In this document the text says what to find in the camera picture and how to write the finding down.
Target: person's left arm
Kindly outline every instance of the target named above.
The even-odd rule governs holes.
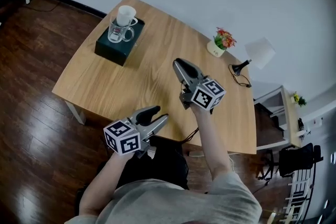
[[[79,204],[79,215],[98,216],[112,199],[126,162],[134,153],[119,156],[114,153],[100,173],[85,190]]]

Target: black pants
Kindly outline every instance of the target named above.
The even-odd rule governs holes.
[[[184,189],[187,186],[188,165],[183,157],[181,144],[153,136],[151,145],[156,146],[154,159],[144,154],[140,159],[133,156],[125,165],[120,176],[117,188],[141,179],[160,179]],[[104,168],[106,162],[99,165],[97,174]],[[75,200],[75,216],[79,213],[79,203],[88,184],[77,191]]]

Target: cup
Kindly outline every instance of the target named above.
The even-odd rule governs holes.
[[[125,34],[127,31],[131,31],[131,37],[125,38]],[[127,26],[119,26],[117,25],[116,20],[111,19],[110,26],[109,26],[109,32],[107,35],[107,38],[112,43],[119,43],[120,41],[128,42],[134,37],[134,29],[131,27],[131,25]]]
[[[135,8],[131,6],[120,6],[117,14],[117,24],[121,27],[135,25],[138,22],[138,19],[135,18],[135,15]]]

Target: t-shirt sleeve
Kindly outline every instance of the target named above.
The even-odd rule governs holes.
[[[97,219],[98,219],[97,216],[82,215],[71,218],[64,224],[95,224],[97,222]]]
[[[236,173],[217,176],[208,195],[219,199],[225,205],[226,214],[232,219],[240,219],[240,223],[258,223],[261,206]]]

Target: gray t-shirt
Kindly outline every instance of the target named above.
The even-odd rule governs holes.
[[[117,189],[96,216],[77,216],[66,224],[258,223],[261,206],[236,173],[219,175],[208,194],[194,193],[157,179]]]

